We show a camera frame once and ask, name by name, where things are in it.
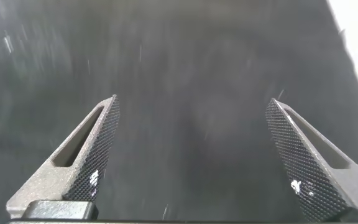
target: dark floor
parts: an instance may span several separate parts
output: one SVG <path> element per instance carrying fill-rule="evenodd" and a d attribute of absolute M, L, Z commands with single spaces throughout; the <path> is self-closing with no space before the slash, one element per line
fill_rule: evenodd
<path fill-rule="evenodd" d="M 100 218 L 302 221 L 264 121 L 282 90 L 358 163 L 358 82 L 325 1 L 0 0 L 0 223 L 113 93 Z"/>

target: black textured pad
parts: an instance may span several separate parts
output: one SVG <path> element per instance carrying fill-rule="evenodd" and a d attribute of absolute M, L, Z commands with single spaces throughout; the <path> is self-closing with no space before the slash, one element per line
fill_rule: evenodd
<path fill-rule="evenodd" d="M 335 220 L 349 206 L 304 145 L 298 131 L 291 125 L 291 117 L 279 107 L 272 99 L 266 110 L 266 120 L 303 214 L 309 222 Z"/>
<path fill-rule="evenodd" d="M 65 200 L 92 202 L 96 199 L 119 121 L 118 99 L 115 98 L 109 106 L 85 163 L 69 191 L 63 196 Z"/>

